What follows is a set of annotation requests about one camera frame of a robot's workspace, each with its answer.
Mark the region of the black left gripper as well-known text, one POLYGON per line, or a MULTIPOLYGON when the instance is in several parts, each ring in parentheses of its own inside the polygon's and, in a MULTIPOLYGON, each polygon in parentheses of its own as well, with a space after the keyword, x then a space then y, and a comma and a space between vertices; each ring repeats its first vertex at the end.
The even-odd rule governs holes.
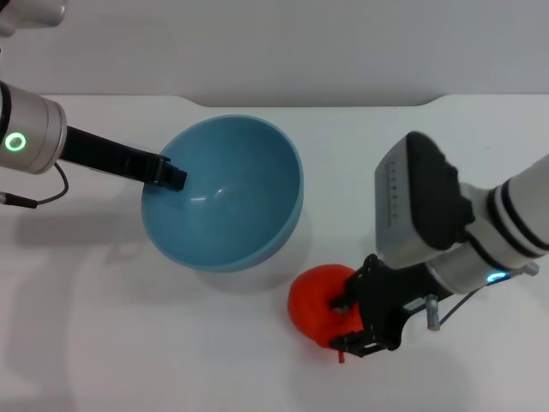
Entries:
POLYGON ((182 191, 187 172, 169 158, 68 126, 60 159, 145 184, 182 191))

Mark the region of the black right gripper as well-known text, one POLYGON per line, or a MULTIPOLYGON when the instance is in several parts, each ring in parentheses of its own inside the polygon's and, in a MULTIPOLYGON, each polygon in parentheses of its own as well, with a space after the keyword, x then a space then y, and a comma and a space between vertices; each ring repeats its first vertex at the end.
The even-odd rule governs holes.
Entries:
POLYGON ((426 264, 394 270, 369 255, 344 281, 343 292, 329 302, 329 309, 340 314, 357 304, 363 329, 331 339, 329 348, 359 358, 398 349, 405 323, 425 308, 429 295, 444 300, 451 292, 435 280, 426 264))

